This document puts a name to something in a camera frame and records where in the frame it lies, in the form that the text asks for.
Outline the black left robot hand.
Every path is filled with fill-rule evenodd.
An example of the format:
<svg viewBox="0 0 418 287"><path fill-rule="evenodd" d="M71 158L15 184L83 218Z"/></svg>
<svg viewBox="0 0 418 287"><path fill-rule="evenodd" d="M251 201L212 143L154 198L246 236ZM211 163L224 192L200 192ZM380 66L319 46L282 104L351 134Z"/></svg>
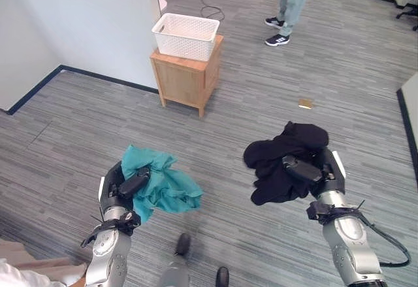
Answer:
<svg viewBox="0 0 418 287"><path fill-rule="evenodd" d="M99 203L103 212L110 207L123 207L127 211L133 210L133 196L144 188L151 176L150 167L144 166L134 170L131 178L125 178L121 162L115 164L103 177L99 187Z"/></svg>

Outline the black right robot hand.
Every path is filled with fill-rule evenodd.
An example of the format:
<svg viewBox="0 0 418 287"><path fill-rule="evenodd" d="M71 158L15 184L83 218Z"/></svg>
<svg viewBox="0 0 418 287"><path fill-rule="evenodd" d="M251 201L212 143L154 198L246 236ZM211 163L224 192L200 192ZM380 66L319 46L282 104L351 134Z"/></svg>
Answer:
<svg viewBox="0 0 418 287"><path fill-rule="evenodd" d="M326 192L346 193L345 176L328 148L314 154L310 162L286 155L282 163L293 182L303 183L316 199Z"/></svg>

